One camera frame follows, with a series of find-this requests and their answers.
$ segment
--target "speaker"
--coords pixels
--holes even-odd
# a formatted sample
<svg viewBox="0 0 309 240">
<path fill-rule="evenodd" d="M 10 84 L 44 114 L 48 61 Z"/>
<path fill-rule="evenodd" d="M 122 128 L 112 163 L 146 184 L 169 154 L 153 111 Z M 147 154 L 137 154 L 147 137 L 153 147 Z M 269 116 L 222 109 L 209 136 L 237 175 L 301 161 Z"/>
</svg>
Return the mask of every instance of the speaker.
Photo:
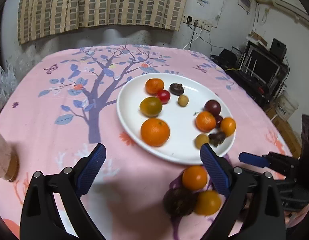
<svg viewBox="0 0 309 240">
<path fill-rule="evenodd" d="M 287 47 L 281 41 L 278 41 L 277 39 L 273 38 L 270 53 L 273 54 L 279 60 L 280 63 L 282 63 L 286 52 Z"/>
</svg>

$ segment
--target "butterfly print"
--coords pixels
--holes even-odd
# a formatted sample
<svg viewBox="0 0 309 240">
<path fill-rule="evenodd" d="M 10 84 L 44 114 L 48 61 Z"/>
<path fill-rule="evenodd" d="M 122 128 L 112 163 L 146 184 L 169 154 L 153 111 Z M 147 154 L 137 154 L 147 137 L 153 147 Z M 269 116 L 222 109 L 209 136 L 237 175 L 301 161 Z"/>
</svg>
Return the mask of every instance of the butterfly print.
<svg viewBox="0 0 309 240">
<path fill-rule="evenodd" d="M 56 64 L 52 65 L 50 68 L 44 68 L 47 74 L 51 74 L 53 70 L 57 70 L 58 66 Z"/>
<path fill-rule="evenodd" d="M 198 68 L 196 68 L 196 67 L 193 67 L 193 68 L 198 69 L 198 70 L 202 71 L 202 72 L 205 73 L 205 74 L 207 73 L 207 71 L 206 71 L 205 69 L 201 68 L 201 67 L 198 66 L 198 65 L 197 65 L 197 67 L 198 67 Z"/>
</svg>

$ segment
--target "orange flower print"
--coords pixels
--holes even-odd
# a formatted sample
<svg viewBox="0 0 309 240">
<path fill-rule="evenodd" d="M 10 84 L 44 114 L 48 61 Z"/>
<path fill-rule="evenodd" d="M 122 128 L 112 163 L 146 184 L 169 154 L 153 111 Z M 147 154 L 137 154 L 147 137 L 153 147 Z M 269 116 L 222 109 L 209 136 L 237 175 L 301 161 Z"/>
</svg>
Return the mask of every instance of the orange flower print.
<svg viewBox="0 0 309 240">
<path fill-rule="evenodd" d="M 286 155 L 283 149 L 283 144 L 279 141 L 278 134 L 276 132 L 269 130 L 268 134 L 265 135 L 265 138 L 268 142 L 272 143 L 278 149 L 279 153 L 281 153 L 282 155 Z M 277 179 L 285 179 L 285 176 L 276 171 L 274 171 L 274 174 L 276 175 Z"/>
<path fill-rule="evenodd" d="M 19 192 L 18 192 L 18 183 L 19 180 L 16 180 L 15 182 L 13 182 L 13 189 L 14 192 L 16 194 L 16 197 L 18 198 L 19 202 L 21 205 L 23 205 L 23 200 L 21 198 L 24 199 L 25 194 L 27 193 L 28 187 L 29 187 L 29 173 L 26 173 L 26 178 L 24 179 L 23 183 L 22 183 L 22 195 L 20 196 Z"/>
<path fill-rule="evenodd" d="M 126 142 L 126 144 L 129 146 L 131 144 L 131 146 L 135 145 L 136 143 L 130 138 L 130 136 L 126 133 L 126 132 L 122 132 L 120 133 L 119 137 L 121 138 L 121 140 L 123 142 Z"/>
<path fill-rule="evenodd" d="M 74 90 L 80 90 L 83 88 L 83 85 L 82 84 L 77 84 L 73 87 Z"/>
<path fill-rule="evenodd" d="M 10 231 L 18 238 L 20 239 L 20 227 L 14 223 L 12 220 L 10 219 L 2 219 L 5 224 L 7 225 L 7 227 L 10 229 Z"/>
</svg>

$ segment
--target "white plate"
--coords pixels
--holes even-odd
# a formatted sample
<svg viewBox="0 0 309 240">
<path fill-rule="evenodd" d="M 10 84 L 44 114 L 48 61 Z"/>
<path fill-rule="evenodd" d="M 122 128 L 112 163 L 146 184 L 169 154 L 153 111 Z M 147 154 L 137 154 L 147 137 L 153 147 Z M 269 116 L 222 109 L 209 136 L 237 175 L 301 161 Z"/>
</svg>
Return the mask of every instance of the white plate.
<svg viewBox="0 0 309 240">
<path fill-rule="evenodd" d="M 145 91 L 145 83 L 151 78 L 162 79 L 166 90 L 169 90 L 172 83 L 182 84 L 184 94 L 189 98 L 187 106 L 180 107 L 177 103 L 178 96 L 171 94 L 169 102 L 163 105 L 157 118 L 164 120 L 170 127 L 170 138 L 161 147 L 147 145 L 140 136 L 141 125 L 148 118 L 140 112 L 139 105 L 143 99 L 151 96 Z M 202 164 L 200 151 L 194 145 L 194 139 L 201 133 L 195 126 L 194 113 L 202 111 L 204 104 L 211 99 L 220 103 L 221 116 L 232 117 L 225 103 L 200 83 L 176 74 L 150 73 L 133 78 L 122 87 L 117 99 L 117 113 L 128 135 L 146 151 L 174 163 Z M 234 138 L 235 133 L 218 147 L 212 146 L 213 150 L 218 156 L 224 156 L 231 148 Z"/>
</svg>

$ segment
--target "plastic bag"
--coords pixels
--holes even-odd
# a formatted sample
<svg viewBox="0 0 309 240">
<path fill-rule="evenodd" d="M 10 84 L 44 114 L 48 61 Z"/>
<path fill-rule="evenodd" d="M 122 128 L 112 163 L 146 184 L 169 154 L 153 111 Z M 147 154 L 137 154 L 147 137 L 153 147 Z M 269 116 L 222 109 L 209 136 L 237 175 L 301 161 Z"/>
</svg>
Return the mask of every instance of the plastic bag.
<svg viewBox="0 0 309 240">
<path fill-rule="evenodd" d="M 0 66 L 0 110 L 7 103 L 17 86 L 18 81 L 14 75 L 13 66 L 9 64 L 7 72 Z"/>
</svg>

